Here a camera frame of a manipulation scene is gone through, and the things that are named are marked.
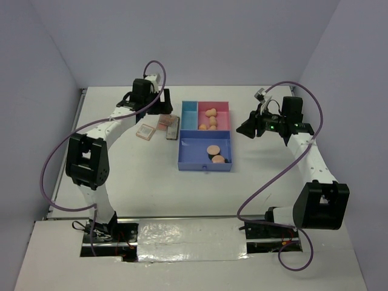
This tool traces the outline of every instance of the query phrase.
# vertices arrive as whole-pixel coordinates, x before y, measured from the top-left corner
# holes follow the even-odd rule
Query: white tabletop
[[[147,115],[126,131],[109,151],[107,190],[119,217],[235,215],[246,198],[293,161],[291,152],[277,133],[267,132],[263,137],[251,140],[235,132],[256,109],[258,101],[253,94],[258,86],[169,88],[173,113],[179,116],[183,100],[229,102],[232,171],[180,172],[178,141],[166,140],[166,133],[160,131],[150,141],[135,136],[143,123],[156,126],[158,116]],[[130,87],[88,88],[78,126],[109,116],[128,91]],[[280,104],[283,96],[292,94],[288,86],[277,87],[271,92]],[[271,103],[270,109],[276,112],[276,104]],[[244,214],[264,214],[270,206],[292,205],[302,187],[301,175],[295,167],[253,200]],[[85,206],[81,193],[65,174],[59,180],[56,203],[64,207]],[[87,212],[54,209],[48,217],[87,217]]]
[[[308,233],[315,246],[314,260],[306,270],[295,273],[281,267],[276,253],[257,253],[234,261],[179,263],[80,258],[82,232],[73,230],[70,220],[40,221],[35,225],[15,290],[366,291],[346,228]],[[309,255],[288,252],[282,258],[298,267]]]

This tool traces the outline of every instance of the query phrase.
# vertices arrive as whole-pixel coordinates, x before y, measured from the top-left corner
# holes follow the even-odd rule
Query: round food item
[[[217,126],[217,119],[214,116],[211,116],[209,118],[209,125],[210,126],[212,126],[212,125]]]
[[[225,163],[225,158],[221,155],[216,155],[212,158],[212,162],[215,163],[215,164],[219,164],[219,163],[222,163],[224,164]]]
[[[207,147],[207,153],[212,156],[216,156],[220,153],[221,149],[218,145],[210,145]]]
[[[207,130],[207,126],[206,124],[201,124],[199,127],[198,127],[199,130]]]
[[[205,115],[207,117],[211,117],[211,116],[214,116],[216,117],[217,116],[217,110],[215,108],[212,108],[212,109],[209,109],[205,112]]]

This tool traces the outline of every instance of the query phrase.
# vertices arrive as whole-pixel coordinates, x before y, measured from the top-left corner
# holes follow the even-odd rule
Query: brown egg
[[[212,158],[212,162],[213,163],[225,163],[225,159],[224,159],[224,157],[223,156],[221,156],[221,155],[216,155],[216,156],[214,156],[213,158]]]
[[[220,153],[221,149],[218,145],[210,145],[207,147],[207,153],[212,156],[216,156]]]
[[[209,118],[209,125],[210,126],[212,126],[212,125],[217,126],[217,119],[214,116],[211,116]]]
[[[207,117],[211,117],[211,116],[214,116],[216,117],[217,116],[217,110],[215,108],[212,108],[212,109],[209,109],[205,112],[205,115]]]

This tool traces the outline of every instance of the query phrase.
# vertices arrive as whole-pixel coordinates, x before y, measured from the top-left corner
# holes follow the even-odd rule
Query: gray wall
[[[69,132],[79,92],[28,0],[0,1],[0,68],[0,289],[8,291],[33,222],[48,208],[38,187],[42,163]],[[61,160],[50,167],[49,192]]]
[[[295,81],[338,2],[32,0],[82,87],[128,85],[154,58],[170,85]]]
[[[386,0],[341,0],[300,80],[325,113],[326,163],[349,183],[346,224],[371,291],[386,290],[388,274],[387,12]],[[317,125],[310,100],[305,113]]]

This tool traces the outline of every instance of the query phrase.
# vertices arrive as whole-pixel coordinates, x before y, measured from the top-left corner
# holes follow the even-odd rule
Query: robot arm
[[[133,127],[144,113],[121,118],[144,108],[158,95],[159,75],[146,76],[133,82],[132,92],[120,101],[109,120],[85,134],[75,133],[69,139],[65,172],[78,186],[88,205],[97,205],[96,229],[112,234],[117,215],[110,205],[105,182],[109,175],[108,151],[112,144],[129,128]],[[148,114],[170,114],[170,92],[164,89],[164,102],[158,100],[148,109]],[[89,210],[93,219],[94,209]]]
[[[310,124],[303,123],[303,100],[284,97],[281,113],[272,114],[261,92],[255,97],[260,101],[256,111],[239,128],[238,133],[254,138],[265,131],[277,132],[297,159],[310,143],[307,155],[298,163],[304,187],[291,207],[271,207],[266,220],[278,224],[293,224],[301,229],[339,229],[341,227],[349,188],[340,184],[327,168],[315,140]]]

